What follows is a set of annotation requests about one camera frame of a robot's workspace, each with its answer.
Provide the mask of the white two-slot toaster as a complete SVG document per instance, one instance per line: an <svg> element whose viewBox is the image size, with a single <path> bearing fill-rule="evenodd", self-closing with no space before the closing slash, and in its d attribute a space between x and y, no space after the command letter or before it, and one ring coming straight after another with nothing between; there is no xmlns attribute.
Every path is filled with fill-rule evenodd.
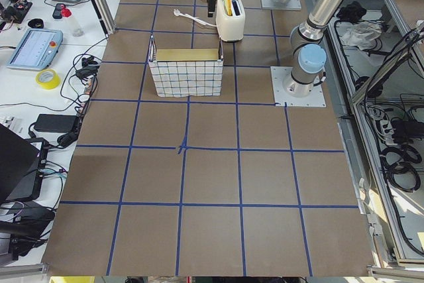
<svg viewBox="0 0 424 283"><path fill-rule="evenodd" d="M238 42L244 36L245 10L241 0L231 0L232 15L225 10L225 0L217 0L216 25L224 42Z"/></svg>

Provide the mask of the yellow toast slice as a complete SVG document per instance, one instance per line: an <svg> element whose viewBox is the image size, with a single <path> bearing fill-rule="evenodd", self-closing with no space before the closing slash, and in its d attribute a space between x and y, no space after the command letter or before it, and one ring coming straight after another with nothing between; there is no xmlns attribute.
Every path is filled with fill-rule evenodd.
<svg viewBox="0 0 424 283"><path fill-rule="evenodd" d="M225 0L225 10L228 16L232 15L231 0Z"/></svg>

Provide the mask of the grid-pattern fabric storage basket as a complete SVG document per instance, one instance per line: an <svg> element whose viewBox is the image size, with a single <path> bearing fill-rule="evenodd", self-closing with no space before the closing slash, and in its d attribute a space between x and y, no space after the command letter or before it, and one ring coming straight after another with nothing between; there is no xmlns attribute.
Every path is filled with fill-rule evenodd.
<svg viewBox="0 0 424 283"><path fill-rule="evenodd" d="M148 65L160 97L219 96L223 43L216 48L158 48L150 37Z"/></svg>

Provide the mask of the red-capped squeeze bottle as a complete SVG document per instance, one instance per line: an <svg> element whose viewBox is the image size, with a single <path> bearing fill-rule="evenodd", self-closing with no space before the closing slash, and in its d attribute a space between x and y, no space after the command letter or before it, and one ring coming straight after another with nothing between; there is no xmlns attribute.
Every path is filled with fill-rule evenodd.
<svg viewBox="0 0 424 283"><path fill-rule="evenodd" d="M84 31L80 26L78 20L74 17L72 12L65 5L62 5L61 15L64 21L67 23L72 36L80 37L84 35Z"/></svg>

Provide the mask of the yellow tape roll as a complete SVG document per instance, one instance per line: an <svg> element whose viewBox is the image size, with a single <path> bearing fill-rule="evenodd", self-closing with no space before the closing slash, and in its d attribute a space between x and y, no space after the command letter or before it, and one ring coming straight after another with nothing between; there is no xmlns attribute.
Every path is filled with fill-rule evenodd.
<svg viewBox="0 0 424 283"><path fill-rule="evenodd" d="M42 89L54 89L60 85L60 77L53 69L45 69L37 73L36 83Z"/></svg>

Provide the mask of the near blue teach pendant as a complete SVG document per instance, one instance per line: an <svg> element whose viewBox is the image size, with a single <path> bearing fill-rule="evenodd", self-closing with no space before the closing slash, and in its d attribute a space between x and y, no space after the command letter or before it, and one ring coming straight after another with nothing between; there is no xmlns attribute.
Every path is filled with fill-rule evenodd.
<svg viewBox="0 0 424 283"><path fill-rule="evenodd" d="M28 29L7 62L11 69L41 71L51 65L63 41L63 32Z"/></svg>

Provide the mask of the black power adapter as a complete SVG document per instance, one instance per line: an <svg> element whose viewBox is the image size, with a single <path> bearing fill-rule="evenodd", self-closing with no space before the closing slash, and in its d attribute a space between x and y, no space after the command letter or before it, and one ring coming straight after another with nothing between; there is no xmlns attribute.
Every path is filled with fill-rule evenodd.
<svg viewBox="0 0 424 283"><path fill-rule="evenodd" d="M68 133L75 129L78 117L75 115L40 114L34 130L47 133Z"/></svg>

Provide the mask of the black laptop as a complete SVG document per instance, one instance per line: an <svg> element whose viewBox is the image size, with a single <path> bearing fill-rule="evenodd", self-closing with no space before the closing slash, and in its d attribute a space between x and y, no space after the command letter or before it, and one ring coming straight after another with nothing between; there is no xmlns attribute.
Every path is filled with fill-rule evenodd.
<svg viewBox="0 0 424 283"><path fill-rule="evenodd" d="M44 138L24 139L1 126L1 203L39 197L47 146Z"/></svg>

